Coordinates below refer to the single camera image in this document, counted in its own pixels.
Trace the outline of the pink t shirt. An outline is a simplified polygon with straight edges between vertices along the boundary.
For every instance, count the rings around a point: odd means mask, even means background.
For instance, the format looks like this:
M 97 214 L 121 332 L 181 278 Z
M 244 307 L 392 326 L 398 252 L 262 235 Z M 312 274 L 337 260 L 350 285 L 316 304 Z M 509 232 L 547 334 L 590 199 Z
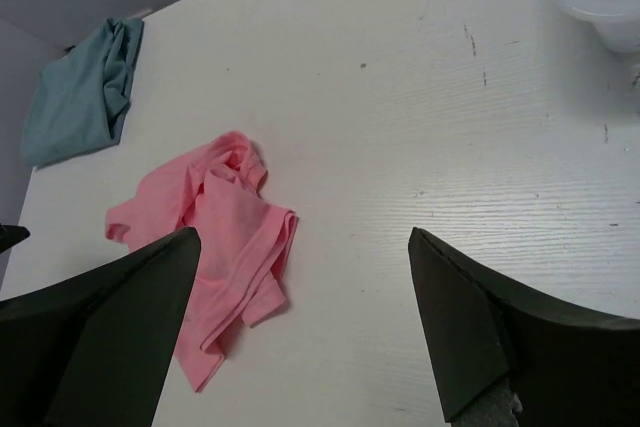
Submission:
M 174 350 L 195 392 L 224 362 L 232 324 L 254 327 L 287 302 L 281 278 L 298 217 L 261 197 L 267 175 L 254 144 L 232 131 L 150 172 L 106 214 L 106 238 L 130 250 L 196 229 L 200 258 Z

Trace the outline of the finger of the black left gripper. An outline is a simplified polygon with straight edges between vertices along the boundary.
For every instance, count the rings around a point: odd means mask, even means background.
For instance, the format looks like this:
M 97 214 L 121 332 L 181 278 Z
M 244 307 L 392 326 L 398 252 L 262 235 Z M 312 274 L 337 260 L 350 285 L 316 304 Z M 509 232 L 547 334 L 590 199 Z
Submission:
M 10 250 L 30 236 L 27 228 L 17 225 L 0 225 L 0 253 Z

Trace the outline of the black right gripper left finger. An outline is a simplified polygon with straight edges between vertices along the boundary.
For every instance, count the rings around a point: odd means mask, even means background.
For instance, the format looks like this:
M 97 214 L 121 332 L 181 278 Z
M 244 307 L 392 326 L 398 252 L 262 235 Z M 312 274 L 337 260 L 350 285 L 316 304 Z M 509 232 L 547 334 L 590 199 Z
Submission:
M 151 425 L 200 251 L 182 228 L 2 301 L 2 425 Z

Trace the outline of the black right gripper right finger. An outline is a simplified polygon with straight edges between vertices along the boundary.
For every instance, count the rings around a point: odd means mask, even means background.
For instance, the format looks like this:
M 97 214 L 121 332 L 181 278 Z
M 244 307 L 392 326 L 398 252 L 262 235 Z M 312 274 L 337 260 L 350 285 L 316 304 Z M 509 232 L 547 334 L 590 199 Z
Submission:
M 639 323 L 545 294 L 417 228 L 412 281 L 453 426 L 635 426 Z

